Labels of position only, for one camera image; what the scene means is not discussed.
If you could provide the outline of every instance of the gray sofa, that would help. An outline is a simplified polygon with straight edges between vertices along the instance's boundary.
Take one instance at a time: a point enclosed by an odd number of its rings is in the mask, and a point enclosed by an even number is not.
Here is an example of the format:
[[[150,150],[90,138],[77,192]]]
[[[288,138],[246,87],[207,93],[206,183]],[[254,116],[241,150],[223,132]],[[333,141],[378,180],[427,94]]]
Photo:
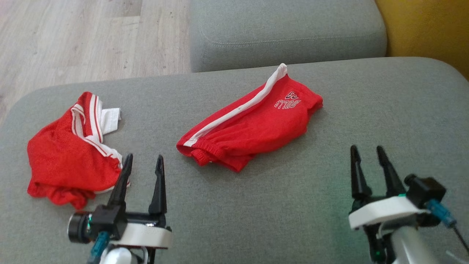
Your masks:
[[[322,95],[308,132],[258,155],[241,173],[199,167],[175,148],[191,127],[262,85],[276,67],[73,84],[33,92],[0,129],[0,263],[84,263],[90,245],[72,244],[74,209],[28,196],[28,140],[59,118],[84,91],[121,107],[105,143],[134,153],[128,210],[145,211],[154,165],[165,157],[167,220],[174,247],[158,263],[368,263],[368,242],[348,225],[349,148],[356,144],[368,183],[384,194],[375,154],[385,147],[401,177],[437,178],[444,203],[469,235],[469,83],[451,66],[426,58],[371,58],[288,66],[291,78]],[[98,195],[87,209],[103,203]],[[464,256],[452,232],[421,229],[442,263]]]
[[[383,57],[374,0],[192,0],[193,72]]]

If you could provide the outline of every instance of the wooden floor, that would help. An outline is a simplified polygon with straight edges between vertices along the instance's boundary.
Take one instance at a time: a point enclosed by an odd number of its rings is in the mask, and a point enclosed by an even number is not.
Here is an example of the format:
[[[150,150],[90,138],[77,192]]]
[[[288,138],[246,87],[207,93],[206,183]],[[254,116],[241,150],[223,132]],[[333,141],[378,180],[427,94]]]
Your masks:
[[[189,0],[0,0],[0,125],[34,90],[189,72]]]

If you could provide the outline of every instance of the red shorts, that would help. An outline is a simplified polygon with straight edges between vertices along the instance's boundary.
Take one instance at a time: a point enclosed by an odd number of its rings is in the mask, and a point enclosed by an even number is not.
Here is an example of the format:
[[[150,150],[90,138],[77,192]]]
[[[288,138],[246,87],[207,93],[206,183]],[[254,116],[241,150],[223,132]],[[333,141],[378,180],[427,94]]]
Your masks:
[[[304,134],[322,106],[322,97],[290,79],[282,63],[265,84],[196,125],[176,147],[200,166],[215,162],[239,172],[256,154]]]

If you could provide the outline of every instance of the gray sofa seat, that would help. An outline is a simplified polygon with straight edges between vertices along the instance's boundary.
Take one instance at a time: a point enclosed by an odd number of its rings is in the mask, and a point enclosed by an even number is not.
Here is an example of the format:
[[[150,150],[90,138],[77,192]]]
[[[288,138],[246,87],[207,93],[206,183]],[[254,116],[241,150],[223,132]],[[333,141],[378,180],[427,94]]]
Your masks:
[[[382,57],[373,0],[193,0],[193,72]]]
[[[15,104],[0,130],[0,262],[84,263],[90,245],[68,241],[74,209],[34,199],[26,189],[28,140],[84,91],[121,107],[106,145],[134,153],[127,208],[145,211],[154,166],[165,158],[167,220],[174,247],[158,263],[368,263],[368,242],[348,225],[350,156],[359,147],[368,184],[385,193],[376,145],[401,178],[414,172],[448,188],[444,203],[469,236],[469,83],[451,66],[425,58],[373,58],[289,65],[289,76],[322,95],[305,135],[258,155],[240,173],[199,167],[176,150],[190,128],[262,85],[276,69],[82,83],[38,90]],[[90,201],[92,210],[108,194]],[[464,256],[442,226],[421,229],[442,261]]]

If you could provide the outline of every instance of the blue cable connector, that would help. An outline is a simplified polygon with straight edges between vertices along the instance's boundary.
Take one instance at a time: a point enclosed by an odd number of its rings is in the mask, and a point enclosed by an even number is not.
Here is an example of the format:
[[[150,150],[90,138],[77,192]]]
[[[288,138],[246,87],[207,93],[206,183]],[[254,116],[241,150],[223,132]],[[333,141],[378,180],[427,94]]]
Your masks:
[[[94,242],[93,248],[91,249],[90,258],[88,258],[87,264],[99,264],[101,261],[101,255],[109,244],[110,236],[108,232],[99,232],[96,241]]]
[[[427,203],[427,209],[431,214],[438,217],[447,228],[452,228],[456,225],[456,219],[451,215],[448,209],[435,199],[431,199]]]

